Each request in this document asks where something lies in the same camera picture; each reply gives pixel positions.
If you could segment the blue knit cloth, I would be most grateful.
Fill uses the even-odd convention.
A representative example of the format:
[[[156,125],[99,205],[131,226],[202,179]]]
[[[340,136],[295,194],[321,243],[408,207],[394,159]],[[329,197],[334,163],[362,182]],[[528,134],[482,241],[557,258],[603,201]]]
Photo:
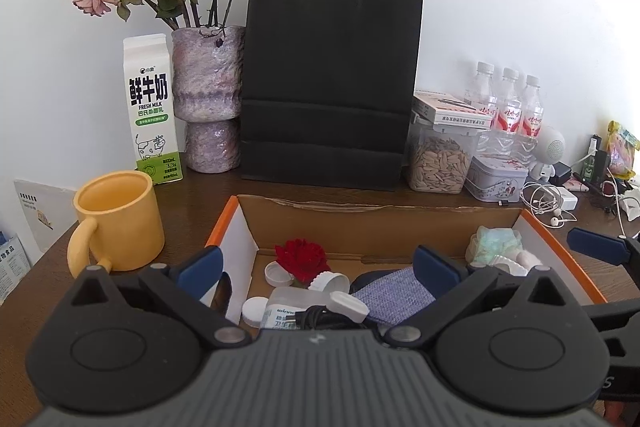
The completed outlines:
[[[412,268],[361,274],[349,291],[368,307],[368,319],[384,326],[395,326],[435,301]]]

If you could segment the white bottle cap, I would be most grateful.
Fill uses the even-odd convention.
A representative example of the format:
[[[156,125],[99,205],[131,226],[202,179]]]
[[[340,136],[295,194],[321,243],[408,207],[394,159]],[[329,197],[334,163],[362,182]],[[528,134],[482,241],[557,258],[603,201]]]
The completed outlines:
[[[279,265],[277,261],[271,261],[265,266],[264,277],[272,287],[286,287],[294,283],[294,277]]]

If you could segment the small white device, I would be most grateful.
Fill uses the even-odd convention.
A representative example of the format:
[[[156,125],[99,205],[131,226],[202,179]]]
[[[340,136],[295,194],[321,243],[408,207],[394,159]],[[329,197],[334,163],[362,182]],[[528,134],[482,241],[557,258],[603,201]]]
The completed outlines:
[[[361,324],[369,315],[369,307],[360,299],[344,293],[344,291],[331,291],[326,309],[332,313],[348,317],[350,321]]]

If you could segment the red artificial rose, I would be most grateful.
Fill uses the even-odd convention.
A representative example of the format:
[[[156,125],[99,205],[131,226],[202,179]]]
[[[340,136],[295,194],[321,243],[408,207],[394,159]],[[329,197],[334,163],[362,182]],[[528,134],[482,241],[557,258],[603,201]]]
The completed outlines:
[[[299,283],[309,284],[318,274],[330,271],[324,249],[306,239],[290,239],[283,246],[274,246],[274,251],[280,267]]]

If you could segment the large white ribbed cap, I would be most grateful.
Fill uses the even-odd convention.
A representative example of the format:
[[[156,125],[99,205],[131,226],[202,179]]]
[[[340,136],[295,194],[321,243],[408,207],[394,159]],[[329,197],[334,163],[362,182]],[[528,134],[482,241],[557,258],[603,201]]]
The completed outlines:
[[[308,286],[310,291],[321,291],[322,293],[341,291],[342,293],[348,294],[349,288],[349,278],[343,273],[332,271],[320,272]]]

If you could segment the white charger block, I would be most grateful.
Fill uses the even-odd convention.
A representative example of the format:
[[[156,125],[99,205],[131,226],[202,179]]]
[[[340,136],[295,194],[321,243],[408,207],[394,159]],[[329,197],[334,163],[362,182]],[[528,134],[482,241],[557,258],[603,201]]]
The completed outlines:
[[[562,211],[573,211],[578,204],[578,197],[564,186],[552,185],[552,192]]]

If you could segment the small white round lid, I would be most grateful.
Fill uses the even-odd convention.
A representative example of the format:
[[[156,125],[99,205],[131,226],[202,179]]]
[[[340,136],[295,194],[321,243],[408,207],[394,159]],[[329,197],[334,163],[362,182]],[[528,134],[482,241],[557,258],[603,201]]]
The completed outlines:
[[[242,321],[253,329],[262,327],[262,318],[267,308],[266,297],[250,297],[245,300],[241,309]]]

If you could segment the pink flat item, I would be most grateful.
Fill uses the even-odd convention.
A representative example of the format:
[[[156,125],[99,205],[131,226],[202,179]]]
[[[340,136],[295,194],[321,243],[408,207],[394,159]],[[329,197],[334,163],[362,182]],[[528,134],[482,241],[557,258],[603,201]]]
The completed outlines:
[[[588,180],[582,179],[580,176],[577,176],[577,174],[574,174],[574,176],[572,176],[572,179],[570,179],[570,181],[576,183],[578,192],[590,192],[592,194],[601,193],[600,187],[598,187],[597,185],[594,185]]]

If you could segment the small green bottle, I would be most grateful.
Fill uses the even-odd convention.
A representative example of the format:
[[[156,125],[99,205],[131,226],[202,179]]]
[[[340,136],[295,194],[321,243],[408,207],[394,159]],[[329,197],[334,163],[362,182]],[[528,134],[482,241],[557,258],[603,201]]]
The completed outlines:
[[[596,167],[596,153],[590,154],[582,163],[582,179],[584,181],[593,182],[594,167]]]

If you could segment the black power adapter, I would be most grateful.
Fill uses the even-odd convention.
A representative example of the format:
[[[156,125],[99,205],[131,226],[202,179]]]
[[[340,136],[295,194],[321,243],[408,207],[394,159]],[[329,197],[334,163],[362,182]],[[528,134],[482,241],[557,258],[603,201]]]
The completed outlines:
[[[549,183],[555,186],[564,185],[569,179],[573,178],[573,169],[570,166],[564,164],[563,161],[558,161],[553,165],[554,173],[549,178]]]

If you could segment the yellow ceramic mug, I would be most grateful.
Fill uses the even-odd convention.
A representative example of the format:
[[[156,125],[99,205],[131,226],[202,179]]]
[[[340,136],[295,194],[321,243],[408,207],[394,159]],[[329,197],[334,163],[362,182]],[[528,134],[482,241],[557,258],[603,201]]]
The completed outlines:
[[[82,186],[73,199],[78,227],[67,245],[72,277],[91,260],[106,271],[132,271],[152,262],[165,246],[151,177],[116,171]]]

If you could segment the white wet wipes pack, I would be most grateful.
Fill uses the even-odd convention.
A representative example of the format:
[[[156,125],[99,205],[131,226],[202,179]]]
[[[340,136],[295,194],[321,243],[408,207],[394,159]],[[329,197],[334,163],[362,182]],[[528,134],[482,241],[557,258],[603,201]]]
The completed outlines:
[[[274,288],[268,298],[261,329],[298,329],[295,314],[312,306],[324,306],[329,299],[327,293],[310,291],[293,286]]]

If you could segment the red orange cardboard box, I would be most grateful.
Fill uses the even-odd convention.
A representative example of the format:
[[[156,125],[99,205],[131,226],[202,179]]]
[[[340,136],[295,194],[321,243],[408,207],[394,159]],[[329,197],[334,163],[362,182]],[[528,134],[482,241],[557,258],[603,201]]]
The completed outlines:
[[[238,195],[228,199],[207,242],[222,252],[232,288],[227,317],[240,323],[244,301],[269,294],[262,270],[274,248],[289,239],[320,245],[330,267],[354,279],[369,270],[410,265],[420,245],[463,260],[479,227],[519,231],[526,251],[558,273],[578,303],[605,303],[600,289],[567,249],[518,207],[346,205]]]

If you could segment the colourful snack bag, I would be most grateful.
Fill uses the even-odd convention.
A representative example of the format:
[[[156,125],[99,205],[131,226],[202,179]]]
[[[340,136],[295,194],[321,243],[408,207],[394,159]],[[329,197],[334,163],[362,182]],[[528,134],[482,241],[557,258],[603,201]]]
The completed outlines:
[[[640,150],[639,140],[616,120],[608,123],[605,150],[610,155],[610,170],[617,179],[631,180],[634,173],[634,154]]]

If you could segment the clear seed storage container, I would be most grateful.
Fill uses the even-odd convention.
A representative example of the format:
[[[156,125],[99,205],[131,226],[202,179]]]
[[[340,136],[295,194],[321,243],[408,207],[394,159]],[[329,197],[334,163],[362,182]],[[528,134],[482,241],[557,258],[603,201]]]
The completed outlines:
[[[477,129],[433,124],[412,113],[407,180],[411,190],[459,194],[477,148]]]

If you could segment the white green milk carton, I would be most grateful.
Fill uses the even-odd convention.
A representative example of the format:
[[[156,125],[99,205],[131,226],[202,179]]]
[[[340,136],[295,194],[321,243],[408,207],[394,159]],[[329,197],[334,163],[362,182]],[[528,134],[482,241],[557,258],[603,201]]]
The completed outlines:
[[[182,179],[172,66],[164,34],[126,38],[124,83],[134,158],[154,185]]]

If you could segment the middle water bottle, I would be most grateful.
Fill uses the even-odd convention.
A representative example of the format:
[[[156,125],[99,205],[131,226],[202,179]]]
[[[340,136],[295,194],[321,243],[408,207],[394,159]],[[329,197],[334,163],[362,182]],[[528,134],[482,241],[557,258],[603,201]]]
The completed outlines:
[[[518,97],[516,82],[518,72],[505,67],[496,84],[497,109],[488,143],[488,153],[510,156],[522,115],[522,102]]]

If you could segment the water bottle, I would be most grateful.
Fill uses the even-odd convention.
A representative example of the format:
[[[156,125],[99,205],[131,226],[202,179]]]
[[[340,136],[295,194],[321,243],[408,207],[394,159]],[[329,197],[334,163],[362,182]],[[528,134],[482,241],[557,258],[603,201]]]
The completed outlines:
[[[466,103],[487,115],[494,115],[496,111],[497,102],[492,90],[494,72],[494,65],[478,62],[475,75],[466,86],[463,98]]]
[[[528,75],[525,87],[521,93],[521,119],[518,123],[518,133],[514,143],[514,157],[523,165],[528,166],[533,158],[533,150],[537,144],[544,108],[540,99],[540,80]]]
[[[496,84],[497,109],[488,143],[488,153],[510,156],[522,115],[522,102],[518,97],[516,82],[518,72],[505,67]]]

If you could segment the right water bottle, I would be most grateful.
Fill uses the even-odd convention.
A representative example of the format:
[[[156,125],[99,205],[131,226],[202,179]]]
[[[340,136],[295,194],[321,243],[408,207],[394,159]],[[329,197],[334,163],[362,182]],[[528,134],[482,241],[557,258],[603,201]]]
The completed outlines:
[[[523,165],[528,166],[533,158],[533,150],[537,144],[544,108],[540,99],[540,80],[528,75],[525,87],[521,93],[521,119],[518,123],[518,133],[514,143],[514,157]]]

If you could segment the white card leaflet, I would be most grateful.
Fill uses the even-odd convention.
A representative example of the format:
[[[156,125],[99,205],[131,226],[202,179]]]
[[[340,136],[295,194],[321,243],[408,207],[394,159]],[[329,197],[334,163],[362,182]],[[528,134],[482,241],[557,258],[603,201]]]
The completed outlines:
[[[75,191],[26,180],[14,181],[24,216],[44,254],[76,221]]]

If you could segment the flat white red box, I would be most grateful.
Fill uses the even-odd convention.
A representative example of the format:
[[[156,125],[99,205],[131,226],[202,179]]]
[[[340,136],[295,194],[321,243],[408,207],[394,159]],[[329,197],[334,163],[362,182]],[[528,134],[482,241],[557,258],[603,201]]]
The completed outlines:
[[[434,91],[413,93],[412,109],[420,117],[436,126],[454,126],[486,131],[490,128],[488,114],[464,103],[460,98]]]

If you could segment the left water bottle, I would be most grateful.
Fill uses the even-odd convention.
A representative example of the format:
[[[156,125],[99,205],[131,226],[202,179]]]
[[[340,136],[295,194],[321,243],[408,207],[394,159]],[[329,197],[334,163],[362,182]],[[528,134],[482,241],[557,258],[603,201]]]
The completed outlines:
[[[494,115],[496,111],[497,102],[492,90],[494,72],[494,65],[478,62],[475,75],[466,86],[463,98],[466,103],[487,115]]]

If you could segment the purple textured vase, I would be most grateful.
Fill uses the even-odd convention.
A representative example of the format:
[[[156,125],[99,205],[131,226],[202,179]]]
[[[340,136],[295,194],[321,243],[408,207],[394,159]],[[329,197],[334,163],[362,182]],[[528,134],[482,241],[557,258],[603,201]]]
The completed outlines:
[[[245,28],[181,28],[172,33],[174,112],[186,123],[186,165],[222,173],[240,165]]]

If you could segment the black paper shopping bag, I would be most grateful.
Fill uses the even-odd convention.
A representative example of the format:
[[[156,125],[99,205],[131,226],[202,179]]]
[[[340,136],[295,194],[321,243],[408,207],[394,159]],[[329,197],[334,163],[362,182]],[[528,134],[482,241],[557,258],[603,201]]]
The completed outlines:
[[[409,130],[423,0],[248,0],[241,173],[390,191]]]

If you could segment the white wired earphones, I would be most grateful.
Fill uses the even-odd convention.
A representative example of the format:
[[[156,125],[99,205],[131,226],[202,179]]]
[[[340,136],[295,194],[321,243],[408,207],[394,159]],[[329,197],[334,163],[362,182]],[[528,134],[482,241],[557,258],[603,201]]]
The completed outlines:
[[[574,211],[562,211],[552,192],[552,184],[526,182],[521,193],[521,202],[545,228],[559,230],[564,225],[577,222]]]

